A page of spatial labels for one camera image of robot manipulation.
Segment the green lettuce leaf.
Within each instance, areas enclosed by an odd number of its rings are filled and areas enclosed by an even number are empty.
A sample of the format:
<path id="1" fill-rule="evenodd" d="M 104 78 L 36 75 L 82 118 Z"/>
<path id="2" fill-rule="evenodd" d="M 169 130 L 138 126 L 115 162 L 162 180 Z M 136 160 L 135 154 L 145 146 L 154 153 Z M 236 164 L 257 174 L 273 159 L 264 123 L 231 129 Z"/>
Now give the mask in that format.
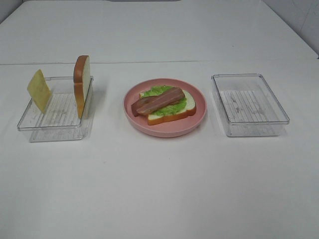
<path id="1" fill-rule="evenodd" d="M 166 85 L 153 86 L 151 87 L 150 90 L 140 93 L 140 99 L 144 97 L 149 97 L 149 96 L 161 95 L 163 92 L 169 90 L 170 88 L 172 88 L 172 86 L 166 86 Z M 187 99 L 186 97 L 184 97 L 178 100 L 176 104 L 167 105 L 161 109 L 158 109 L 157 111 L 152 112 L 152 115 L 156 115 L 159 117 L 175 115 L 185 108 L 186 103 L 187 103 Z"/>

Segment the bacon strip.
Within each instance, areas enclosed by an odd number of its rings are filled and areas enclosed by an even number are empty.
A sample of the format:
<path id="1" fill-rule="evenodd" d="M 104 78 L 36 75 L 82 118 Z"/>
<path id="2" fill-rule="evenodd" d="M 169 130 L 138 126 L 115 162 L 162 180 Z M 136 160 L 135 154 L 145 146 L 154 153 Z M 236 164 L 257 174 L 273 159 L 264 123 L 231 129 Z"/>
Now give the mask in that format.
<path id="1" fill-rule="evenodd" d="M 159 101 L 157 96 L 149 96 L 138 99 L 131 105 L 133 116 L 149 115 L 159 108 Z"/>
<path id="2" fill-rule="evenodd" d="M 172 87 L 169 90 L 163 92 L 161 95 L 157 95 L 157 100 L 159 101 L 159 108 L 161 109 L 172 103 L 176 103 L 178 100 L 185 97 L 184 92 L 179 87 Z"/>

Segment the bacon strip front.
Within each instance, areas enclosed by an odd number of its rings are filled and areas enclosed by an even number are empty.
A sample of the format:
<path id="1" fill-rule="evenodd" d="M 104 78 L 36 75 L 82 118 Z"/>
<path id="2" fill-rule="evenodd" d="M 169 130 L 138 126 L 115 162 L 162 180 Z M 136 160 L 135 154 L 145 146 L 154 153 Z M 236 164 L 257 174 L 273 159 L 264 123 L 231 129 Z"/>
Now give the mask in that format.
<path id="1" fill-rule="evenodd" d="M 159 108 L 161 109 L 172 103 L 176 103 L 178 100 L 185 97 L 184 92 L 179 87 L 172 87 L 169 90 L 163 92 L 161 95 L 157 95 L 157 100 L 159 101 Z"/>

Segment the white bread slice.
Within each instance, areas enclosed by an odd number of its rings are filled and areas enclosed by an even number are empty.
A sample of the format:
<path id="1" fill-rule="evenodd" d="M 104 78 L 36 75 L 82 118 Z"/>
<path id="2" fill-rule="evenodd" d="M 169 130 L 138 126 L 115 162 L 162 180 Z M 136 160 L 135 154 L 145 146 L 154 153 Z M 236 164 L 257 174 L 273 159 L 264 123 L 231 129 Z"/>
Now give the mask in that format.
<path id="1" fill-rule="evenodd" d="M 149 114 L 146 116 L 148 125 L 155 125 L 155 124 L 160 124 L 160 123 L 164 123 L 164 122 L 180 120 L 180 119 L 184 119 L 188 116 L 194 115 L 196 113 L 195 100 L 194 100 L 193 96 L 188 91 L 186 91 L 186 90 L 182 90 L 182 91 L 184 92 L 184 95 L 187 99 L 187 103 L 186 103 L 185 108 L 175 115 L 168 115 L 168 116 L 159 117 L 156 115 Z"/>

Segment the yellow cheese slice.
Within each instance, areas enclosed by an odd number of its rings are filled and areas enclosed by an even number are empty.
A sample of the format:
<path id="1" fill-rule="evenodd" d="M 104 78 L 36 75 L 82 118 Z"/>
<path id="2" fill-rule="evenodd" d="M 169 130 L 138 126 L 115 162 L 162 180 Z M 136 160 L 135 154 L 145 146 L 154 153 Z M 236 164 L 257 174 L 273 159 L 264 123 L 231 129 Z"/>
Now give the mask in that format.
<path id="1" fill-rule="evenodd" d="M 41 69 L 34 73 L 32 79 L 28 83 L 27 91 L 39 110 L 45 114 L 52 93 Z"/>

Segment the pink round plate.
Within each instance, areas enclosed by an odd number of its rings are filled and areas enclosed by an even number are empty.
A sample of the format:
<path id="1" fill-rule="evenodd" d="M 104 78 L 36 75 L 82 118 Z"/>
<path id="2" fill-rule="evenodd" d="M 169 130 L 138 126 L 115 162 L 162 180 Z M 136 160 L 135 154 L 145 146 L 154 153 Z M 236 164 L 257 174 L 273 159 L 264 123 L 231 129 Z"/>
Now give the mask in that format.
<path id="1" fill-rule="evenodd" d="M 139 93 L 149 90 L 152 86 L 161 85 L 180 87 L 181 89 L 188 91 L 193 96 L 196 103 L 195 114 L 183 119 L 163 122 L 156 125 L 148 125 L 145 116 L 133 116 L 131 104 L 138 100 Z M 126 117 L 133 127 L 143 133 L 157 137 L 176 137 L 187 134 L 203 122 L 207 112 L 206 99 L 197 87 L 185 81 L 170 78 L 151 79 L 133 86 L 126 93 L 123 105 Z"/>

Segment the clear right plastic container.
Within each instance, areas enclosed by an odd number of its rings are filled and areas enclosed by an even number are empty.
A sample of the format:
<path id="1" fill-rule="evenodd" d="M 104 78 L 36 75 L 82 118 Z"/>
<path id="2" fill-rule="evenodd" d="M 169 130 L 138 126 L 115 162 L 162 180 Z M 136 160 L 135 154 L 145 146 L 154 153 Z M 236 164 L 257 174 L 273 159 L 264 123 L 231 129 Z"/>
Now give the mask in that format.
<path id="1" fill-rule="evenodd" d="M 261 74 L 216 74 L 211 79 L 228 137 L 279 136 L 290 123 Z"/>

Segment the clear plastic container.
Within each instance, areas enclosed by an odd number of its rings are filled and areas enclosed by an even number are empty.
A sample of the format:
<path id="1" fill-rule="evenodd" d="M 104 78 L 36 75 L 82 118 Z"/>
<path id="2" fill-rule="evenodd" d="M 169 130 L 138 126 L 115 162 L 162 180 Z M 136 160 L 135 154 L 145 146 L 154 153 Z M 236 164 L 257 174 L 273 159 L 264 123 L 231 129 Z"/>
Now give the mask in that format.
<path id="1" fill-rule="evenodd" d="M 88 90 L 83 115 L 78 117 L 72 77 L 46 77 L 52 96 L 43 114 L 30 100 L 17 124 L 30 142 L 81 140 L 92 128 L 94 113 L 90 109 L 93 77 Z"/>
<path id="2" fill-rule="evenodd" d="M 211 79 L 228 137 L 279 136 L 290 123 L 261 74 L 216 74 Z"/>

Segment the upright bread slice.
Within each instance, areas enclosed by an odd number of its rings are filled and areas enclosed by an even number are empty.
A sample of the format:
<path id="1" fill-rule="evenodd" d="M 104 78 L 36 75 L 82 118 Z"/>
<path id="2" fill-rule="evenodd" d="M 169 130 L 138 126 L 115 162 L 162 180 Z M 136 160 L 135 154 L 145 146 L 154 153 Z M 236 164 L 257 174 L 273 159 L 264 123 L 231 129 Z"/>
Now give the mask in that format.
<path id="1" fill-rule="evenodd" d="M 81 55 L 77 58 L 73 73 L 74 95 L 79 119 L 84 111 L 90 81 L 90 58 L 88 55 Z"/>

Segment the clear left plastic container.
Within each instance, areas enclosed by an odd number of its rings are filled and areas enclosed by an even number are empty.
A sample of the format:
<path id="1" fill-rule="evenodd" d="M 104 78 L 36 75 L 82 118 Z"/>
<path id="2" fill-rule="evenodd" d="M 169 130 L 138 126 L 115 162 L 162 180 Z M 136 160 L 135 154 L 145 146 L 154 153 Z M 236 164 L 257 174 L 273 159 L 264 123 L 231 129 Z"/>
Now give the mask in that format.
<path id="1" fill-rule="evenodd" d="M 46 77 L 52 96 L 43 114 L 30 100 L 17 124 L 30 142 L 81 140 L 92 128 L 94 113 L 90 109 L 93 77 L 88 90 L 83 115 L 78 117 L 72 77 Z"/>

